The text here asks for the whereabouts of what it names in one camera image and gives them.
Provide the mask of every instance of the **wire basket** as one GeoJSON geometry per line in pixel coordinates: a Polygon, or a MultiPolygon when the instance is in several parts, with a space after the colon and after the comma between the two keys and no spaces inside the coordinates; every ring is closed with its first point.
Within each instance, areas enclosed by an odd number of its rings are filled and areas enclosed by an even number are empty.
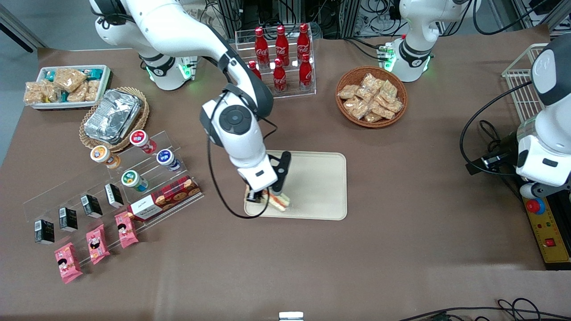
{"type": "Polygon", "coordinates": [[[339,82],[337,83],[337,90],[335,91],[335,101],[337,102],[337,107],[341,113],[353,123],[368,128],[381,128],[389,126],[390,124],[398,121],[403,116],[408,106],[408,94],[403,82],[400,81],[397,76],[384,70],[381,67],[362,66],[348,71],[341,77],[341,79],[339,79],[339,82]],[[347,111],[347,109],[345,109],[345,106],[343,106],[343,100],[337,96],[337,93],[341,91],[346,85],[361,85],[361,81],[363,81],[363,78],[365,78],[367,73],[370,73],[377,79],[384,81],[388,80],[397,88],[397,98],[401,103],[403,103],[403,108],[395,114],[393,119],[381,119],[380,121],[374,123],[368,123],[366,121],[356,119],[347,111]]]}
{"type": "MultiPolygon", "coordinates": [[[[141,93],[140,90],[135,89],[135,88],[119,87],[119,88],[117,88],[117,90],[122,91],[124,93],[128,93],[128,94],[137,96],[143,102],[143,108],[140,111],[139,115],[137,116],[137,119],[135,120],[135,125],[133,125],[131,131],[134,131],[137,129],[143,129],[145,124],[147,123],[148,112],[149,112],[149,106],[147,103],[147,98],[145,98],[145,96],[143,95],[143,93],[141,93]]],[[[110,151],[115,152],[115,153],[124,150],[130,144],[129,135],[126,135],[125,138],[123,138],[123,140],[120,141],[117,145],[110,145],[106,142],[102,142],[102,141],[99,141],[97,139],[90,138],[89,136],[87,136],[85,134],[85,122],[87,122],[89,117],[91,117],[91,115],[93,115],[93,113],[95,112],[97,107],[99,107],[99,101],[97,101],[95,106],[93,106],[91,109],[89,109],[89,111],[87,112],[87,115],[85,115],[83,117],[83,121],[81,121],[81,125],[79,125],[79,140],[85,145],[85,147],[87,147],[89,149],[92,149],[93,147],[95,147],[97,145],[104,145],[110,151]]]]}

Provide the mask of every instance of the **gray floor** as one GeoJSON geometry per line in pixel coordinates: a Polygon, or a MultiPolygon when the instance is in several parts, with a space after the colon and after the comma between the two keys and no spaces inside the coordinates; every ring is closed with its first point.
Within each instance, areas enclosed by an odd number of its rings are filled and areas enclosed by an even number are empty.
{"type": "MultiPolygon", "coordinates": [[[[502,20],[508,23],[514,19],[513,8],[509,0],[503,1],[505,3],[499,3],[498,8],[502,20]]],[[[0,3],[49,47],[65,50],[112,48],[95,32],[95,17],[88,0],[0,0],[0,3]]],[[[478,21],[484,30],[497,29],[487,0],[478,12],[478,21]]],[[[463,23],[459,34],[475,32],[471,23],[463,23]]],[[[38,60],[36,53],[24,51],[4,33],[0,33],[0,48],[1,165],[22,114],[24,83],[36,79],[38,60]]]]}

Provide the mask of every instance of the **yellow control panel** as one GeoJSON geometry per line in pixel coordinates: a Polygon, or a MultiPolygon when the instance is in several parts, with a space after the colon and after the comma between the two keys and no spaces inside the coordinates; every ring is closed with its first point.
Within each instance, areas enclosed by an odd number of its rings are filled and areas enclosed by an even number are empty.
{"type": "Polygon", "coordinates": [[[545,263],[571,262],[547,200],[545,198],[535,200],[524,198],[524,204],[543,261],[545,263]]]}

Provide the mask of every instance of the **aluminum foil container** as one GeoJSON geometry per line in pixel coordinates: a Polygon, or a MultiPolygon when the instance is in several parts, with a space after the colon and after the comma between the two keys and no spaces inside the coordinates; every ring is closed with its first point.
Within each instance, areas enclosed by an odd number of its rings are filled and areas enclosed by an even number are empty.
{"type": "Polygon", "coordinates": [[[130,133],[143,102],[137,96],[109,89],[99,107],[85,122],[85,134],[93,139],[116,145],[130,133]]]}

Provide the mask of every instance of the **pink snack package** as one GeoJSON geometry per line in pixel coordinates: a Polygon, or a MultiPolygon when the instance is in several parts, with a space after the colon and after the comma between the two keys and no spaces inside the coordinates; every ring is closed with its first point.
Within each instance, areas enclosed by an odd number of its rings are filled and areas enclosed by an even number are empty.
{"type": "Polygon", "coordinates": [[[121,241],[121,246],[126,248],[127,246],[139,242],[137,235],[135,233],[135,225],[131,220],[128,212],[123,212],[115,216],[115,222],[117,223],[117,230],[119,230],[119,240],[121,241]]]}
{"type": "Polygon", "coordinates": [[[54,253],[55,259],[58,261],[59,274],[65,284],[83,274],[79,268],[79,261],[75,256],[75,248],[72,243],[64,245],[54,253]]]}
{"type": "Polygon", "coordinates": [[[97,264],[105,256],[110,254],[107,250],[107,244],[105,244],[105,231],[103,230],[103,224],[87,233],[86,238],[87,245],[89,246],[89,256],[91,257],[91,262],[93,262],[93,264],[97,264]]]}

